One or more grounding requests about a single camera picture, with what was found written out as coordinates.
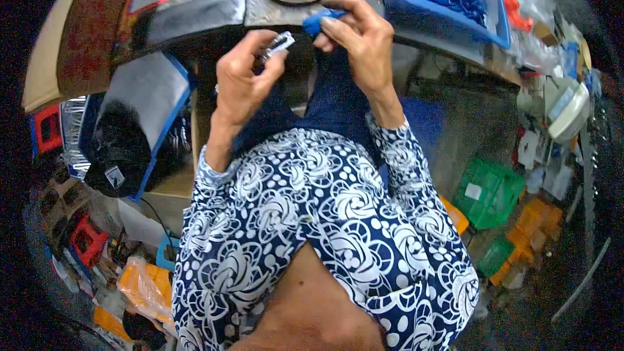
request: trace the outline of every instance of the blue pants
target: blue pants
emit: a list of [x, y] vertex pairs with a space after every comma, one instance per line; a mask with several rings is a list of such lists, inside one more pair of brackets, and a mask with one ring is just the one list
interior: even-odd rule
[[[279, 85], [276, 85], [234, 139], [232, 151], [235, 156], [282, 131], [292, 128], [320, 129], [361, 144], [379, 167], [379, 150], [374, 145], [364, 118], [370, 106], [362, 90], [353, 82], [346, 50], [337, 48], [329, 55], [317, 51], [316, 60], [318, 75], [315, 90], [303, 118], [294, 115], [286, 106]], [[401, 105], [421, 145], [434, 145], [441, 131], [442, 109], [411, 98], [401, 98]], [[433, 137], [424, 138], [423, 143], [422, 135]]]

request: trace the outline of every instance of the blue plastic basket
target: blue plastic basket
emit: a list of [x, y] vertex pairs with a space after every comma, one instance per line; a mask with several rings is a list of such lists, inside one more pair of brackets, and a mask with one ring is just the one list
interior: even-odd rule
[[457, 38], [469, 36], [474, 41], [495, 43], [503, 49], [509, 49], [509, 22], [503, 0], [498, 0], [499, 21], [496, 25], [496, 34], [490, 33], [461, 13], [457, 13], [439, 4], [428, 0], [384, 0], [386, 18], [392, 23], [398, 21], [409, 23], [423, 31], [441, 38]]

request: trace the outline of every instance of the green plastic crate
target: green plastic crate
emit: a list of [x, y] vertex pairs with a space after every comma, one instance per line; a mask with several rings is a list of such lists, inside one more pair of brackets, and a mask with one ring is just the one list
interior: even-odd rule
[[453, 205], [477, 230], [504, 225], [518, 202], [524, 178], [510, 168], [475, 157], [468, 162]]
[[514, 249], [514, 244], [507, 240], [505, 236], [497, 238], [492, 242], [483, 259], [479, 261], [477, 268], [486, 278], [495, 275], [501, 269], [500, 267], [503, 263], [509, 259]]

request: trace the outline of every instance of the red plastic stool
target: red plastic stool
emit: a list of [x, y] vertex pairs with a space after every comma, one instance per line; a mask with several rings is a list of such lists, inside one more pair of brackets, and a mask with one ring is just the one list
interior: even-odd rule
[[63, 145], [60, 134], [59, 106], [49, 106], [34, 115], [35, 136], [39, 154]]
[[69, 236], [69, 242], [81, 262], [90, 269], [99, 260], [104, 243], [108, 238], [108, 233], [98, 232], [91, 226], [89, 213], [87, 213]]

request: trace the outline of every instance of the left hand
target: left hand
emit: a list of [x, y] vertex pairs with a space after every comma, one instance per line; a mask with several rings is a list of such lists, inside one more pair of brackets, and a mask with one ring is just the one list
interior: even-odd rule
[[219, 94], [213, 125], [236, 135], [254, 116], [262, 101], [269, 95], [277, 79], [284, 73], [284, 59], [288, 51], [274, 54], [265, 63], [264, 71], [255, 75], [252, 67], [263, 47], [277, 37], [271, 30], [252, 30], [216, 63]]

